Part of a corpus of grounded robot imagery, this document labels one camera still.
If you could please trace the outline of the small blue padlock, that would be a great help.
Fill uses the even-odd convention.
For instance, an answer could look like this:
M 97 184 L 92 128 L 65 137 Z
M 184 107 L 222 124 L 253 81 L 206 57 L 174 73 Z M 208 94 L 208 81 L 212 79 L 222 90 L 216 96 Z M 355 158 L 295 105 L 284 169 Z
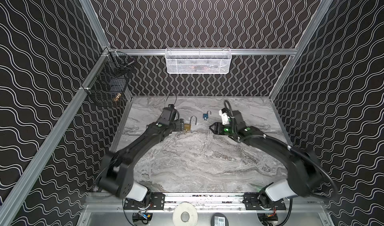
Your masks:
M 208 121 L 209 116 L 212 114 L 210 110 L 208 110 L 206 113 L 203 114 L 203 120 Z

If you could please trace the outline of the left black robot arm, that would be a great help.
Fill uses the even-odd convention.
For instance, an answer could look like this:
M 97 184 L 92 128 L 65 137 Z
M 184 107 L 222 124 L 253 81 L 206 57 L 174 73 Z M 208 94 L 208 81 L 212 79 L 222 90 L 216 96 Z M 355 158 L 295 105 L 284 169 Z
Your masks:
M 155 145 L 173 132 L 184 130 L 184 120 L 173 104 L 163 108 L 160 117 L 149 124 L 144 133 L 131 144 L 116 152 L 107 152 L 97 176 L 98 189 L 105 190 L 120 199 L 146 201 L 149 189 L 134 179 L 134 168 L 140 159 Z

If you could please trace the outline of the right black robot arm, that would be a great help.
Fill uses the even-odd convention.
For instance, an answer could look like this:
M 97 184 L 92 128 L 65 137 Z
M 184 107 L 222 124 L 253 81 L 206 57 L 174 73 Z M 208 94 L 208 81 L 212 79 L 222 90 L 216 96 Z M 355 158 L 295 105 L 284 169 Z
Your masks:
M 247 126 L 239 111 L 220 111 L 222 122 L 209 126 L 215 135 L 226 135 L 233 141 L 259 149 L 278 160 L 287 170 L 287 178 L 262 189 L 262 196 L 276 202 L 283 198 L 308 197 L 327 179 L 311 154 L 269 136 L 255 126 Z

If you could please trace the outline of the large brass padlock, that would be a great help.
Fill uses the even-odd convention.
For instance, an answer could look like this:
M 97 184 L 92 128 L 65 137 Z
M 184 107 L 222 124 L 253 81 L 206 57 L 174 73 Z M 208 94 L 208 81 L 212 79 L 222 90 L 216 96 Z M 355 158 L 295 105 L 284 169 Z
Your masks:
M 184 124 L 184 133 L 190 133 L 191 132 L 192 125 L 193 125 L 193 120 L 195 121 L 195 125 L 197 125 L 197 117 L 196 116 L 192 116 L 190 118 L 189 123 L 185 123 Z

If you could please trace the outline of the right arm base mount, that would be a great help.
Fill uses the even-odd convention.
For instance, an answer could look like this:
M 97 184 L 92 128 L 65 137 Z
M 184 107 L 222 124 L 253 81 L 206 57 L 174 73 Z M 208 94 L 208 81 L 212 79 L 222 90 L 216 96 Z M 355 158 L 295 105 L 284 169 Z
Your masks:
M 273 202 L 267 195 L 259 193 L 244 194 L 242 203 L 247 211 L 284 211 L 287 209 L 284 200 Z

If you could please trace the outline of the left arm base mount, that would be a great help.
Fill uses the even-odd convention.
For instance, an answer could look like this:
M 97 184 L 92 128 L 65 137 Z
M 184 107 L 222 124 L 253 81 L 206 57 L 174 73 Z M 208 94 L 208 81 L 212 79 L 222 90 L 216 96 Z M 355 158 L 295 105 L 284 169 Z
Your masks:
M 125 199 L 123 209 L 137 211 L 161 211 L 164 209 L 165 197 L 166 195 L 162 193 L 149 192 L 140 202 L 133 199 Z

